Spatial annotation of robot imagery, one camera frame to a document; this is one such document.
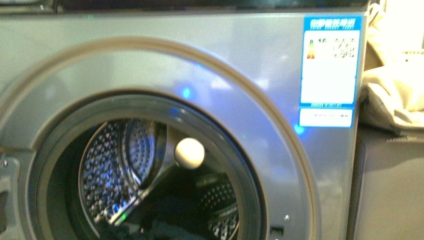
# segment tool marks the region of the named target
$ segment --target silver washing machine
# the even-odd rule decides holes
[[[342,240],[366,0],[0,0],[0,240]]]

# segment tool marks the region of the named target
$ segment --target laundry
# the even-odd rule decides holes
[[[143,216],[141,229],[130,233],[126,225],[110,226],[101,222],[105,231],[100,240],[213,240],[202,215],[195,205],[183,198],[165,197],[150,206]]]

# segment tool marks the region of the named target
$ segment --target fabric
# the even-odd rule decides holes
[[[424,130],[424,61],[406,61],[388,40],[390,25],[381,7],[368,10],[359,120],[395,132]]]
[[[391,131],[424,130],[423,67],[402,62],[365,71],[360,121]]]
[[[126,225],[110,226],[100,223],[103,232],[99,240],[213,240],[215,237],[208,230],[206,220],[194,207],[183,198],[164,197],[153,204],[144,206],[148,209],[140,220],[142,232],[130,234]]]

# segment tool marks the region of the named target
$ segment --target qr code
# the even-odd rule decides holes
[[[358,40],[356,38],[336,38],[332,53],[335,59],[355,58],[358,54]]]

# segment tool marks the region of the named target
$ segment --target blue label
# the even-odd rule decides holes
[[[299,126],[353,124],[363,16],[306,16]]]

